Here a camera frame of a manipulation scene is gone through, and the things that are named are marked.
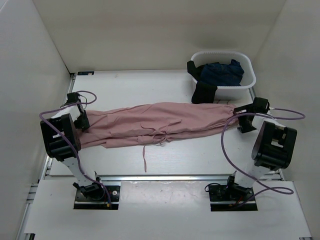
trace black mounting plate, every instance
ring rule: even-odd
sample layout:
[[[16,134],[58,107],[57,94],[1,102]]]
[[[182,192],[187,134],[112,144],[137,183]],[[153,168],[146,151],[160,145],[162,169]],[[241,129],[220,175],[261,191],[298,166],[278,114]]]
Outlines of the black mounting plate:
[[[211,212],[258,210],[255,198],[240,207],[235,207],[234,204],[237,202],[237,200],[239,200],[241,196],[231,196],[230,194],[220,195],[220,193],[226,188],[226,186],[227,185],[208,186]],[[249,199],[252,195],[254,195],[254,190],[251,188],[251,191],[240,201],[240,204],[243,201]]]
[[[102,196],[101,199],[93,199],[85,197],[80,190],[76,190],[73,209],[90,209],[90,210],[118,210],[120,199],[119,185],[108,185],[108,190],[111,198],[111,208],[107,206],[108,198]]]

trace white wall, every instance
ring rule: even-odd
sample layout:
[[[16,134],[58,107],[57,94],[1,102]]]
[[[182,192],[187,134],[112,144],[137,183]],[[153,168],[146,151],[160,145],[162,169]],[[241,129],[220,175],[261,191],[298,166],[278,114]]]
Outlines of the white wall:
[[[307,115],[285,123],[298,130],[285,176],[294,180],[310,230],[320,239],[320,1],[287,0],[253,67],[258,96]]]
[[[7,1],[0,10],[1,240],[15,238],[45,159],[38,114],[62,103],[69,82],[32,0]]]
[[[285,0],[33,0],[71,72],[185,69],[205,49],[254,58]]]

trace white plastic bin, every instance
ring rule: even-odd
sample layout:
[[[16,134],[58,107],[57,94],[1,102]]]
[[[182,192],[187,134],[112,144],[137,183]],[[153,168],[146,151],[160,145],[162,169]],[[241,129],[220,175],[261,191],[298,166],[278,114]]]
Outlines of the white plastic bin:
[[[250,59],[243,53],[238,51],[199,51],[195,53],[191,60],[194,61],[195,67],[204,64],[219,62],[221,64],[230,64],[231,60],[237,60],[244,74],[240,82],[241,86],[218,86],[214,99],[216,100],[238,100],[252,88],[256,83],[256,76],[252,68]],[[197,80],[192,78],[193,89],[196,89]]]

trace navy blue fabric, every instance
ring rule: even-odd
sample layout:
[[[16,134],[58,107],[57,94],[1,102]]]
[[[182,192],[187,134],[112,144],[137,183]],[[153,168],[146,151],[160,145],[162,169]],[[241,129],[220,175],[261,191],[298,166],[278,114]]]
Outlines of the navy blue fabric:
[[[234,59],[230,64],[209,63],[204,65],[200,80],[212,86],[240,86],[244,72]]]

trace purple cable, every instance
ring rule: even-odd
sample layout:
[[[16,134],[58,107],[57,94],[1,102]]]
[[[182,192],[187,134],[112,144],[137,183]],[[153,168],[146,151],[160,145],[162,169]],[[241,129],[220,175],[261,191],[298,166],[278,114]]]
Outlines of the purple cable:
[[[261,186],[263,186],[265,189],[257,192],[256,194],[252,195],[251,197],[249,197],[247,200],[243,201],[241,204],[237,205],[236,207],[234,208],[239,208],[241,207],[242,205],[244,205],[245,203],[247,203],[248,201],[250,201],[251,199],[253,199],[254,197],[256,197],[257,195],[265,192],[265,191],[268,191],[268,190],[271,190],[271,191],[274,191],[274,192],[277,192],[277,193],[280,193],[280,194],[286,194],[286,195],[292,195],[294,194],[294,191],[291,189],[291,188],[288,188],[288,187],[283,187],[283,186],[276,186],[276,187],[269,187],[265,184],[263,184],[262,182],[260,182],[257,178],[255,178],[254,176],[251,176],[250,174],[242,171],[239,167],[237,167],[232,161],[231,159],[229,158],[229,156],[227,155],[227,152],[226,152],[226,149],[225,149],[225,143],[224,143],[224,136],[225,136],[225,131],[227,130],[227,127],[228,125],[230,124],[230,122],[234,119],[237,119],[241,116],[258,116],[258,117],[263,117],[263,118],[269,118],[269,119],[280,119],[280,120],[300,120],[300,119],[304,119],[306,118],[306,116],[301,113],[301,112],[297,112],[297,111],[293,111],[293,110],[288,110],[288,109],[283,109],[283,108],[274,108],[275,110],[279,110],[279,111],[286,111],[286,112],[291,112],[291,113],[295,113],[295,114],[298,114],[298,115],[301,115],[301,117],[294,117],[294,118],[288,118],[288,117],[276,117],[276,116],[270,116],[268,114],[259,114],[259,113],[240,113],[238,115],[234,115],[232,116],[231,118],[228,119],[228,121],[226,122],[226,124],[224,125],[223,127],[223,130],[221,132],[221,148],[222,148],[222,152],[226,158],[226,160],[229,162],[229,164],[231,166],[233,166],[237,171],[239,171],[240,173],[242,173],[243,175],[247,176],[248,178],[251,178],[253,180],[255,180],[258,184],[260,184]]]
[[[108,203],[111,204],[111,197],[110,197],[110,194],[109,194],[109,192],[108,192],[107,187],[106,187],[103,183],[101,183],[101,182],[99,182],[99,181],[96,181],[96,180],[92,179],[91,177],[89,177],[89,176],[87,176],[87,175],[85,174],[84,170],[81,168],[80,157],[79,157],[79,154],[77,153],[77,150],[75,149],[75,147],[72,145],[72,143],[67,139],[67,137],[66,137],[61,131],[59,131],[55,126],[53,126],[48,120],[46,120],[46,119],[43,117],[44,114],[52,114],[52,113],[61,111],[61,110],[65,109],[65,108],[75,106],[75,105],[80,105],[80,104],[88,105],[88,104],[92,104],[92,103],[94,103],[94,102],[97,100],[97,95],[95,95],[93,92],[82,90],[82,91],[76,91],[76,93],[88,93],[88,94],[91,94],[91,95],[94,96],[94,100],[93,100],[93,101],[90,101],[90,102],[87,102],[87,103],[86,103],[86,102],[76,102],[76,103],[72,103],[72,104],[70,104],[70,105],[68,105],[68,106],[63,106],[63,107],[61,107],[61,108],[59,108],[59,109],[55,109],[55,110],[51,110],[51,111],[44,111],[44,112],[41,112],[41,113],[39,114],[39,117],[40,117],[40,119],[41,119],[42,121],[44,121],[50,128],[52,128],[57,134],[59,134],[59,135],[63,138],[63,140],[65,140],[65,142],[70,146],[70,148],[72,149],[72,151],[73,151],[73,153],[74,153],[74,155],[75,155],[75,157],[76,157],[76,159],[77,159],[78,167],[79,167],[79,170],[80,170],[80,172],[82,173],[82,175],[83,175],[86,179],[88,179],[88,180],[90,180],[90,181],[92,181],[92,182],[94,182],[94,183],[96,183],[96,184],[99,184],[99,185],[103,188],[104,192],[106,193],[106,195],[107,195],[107,197],[108,197]]]

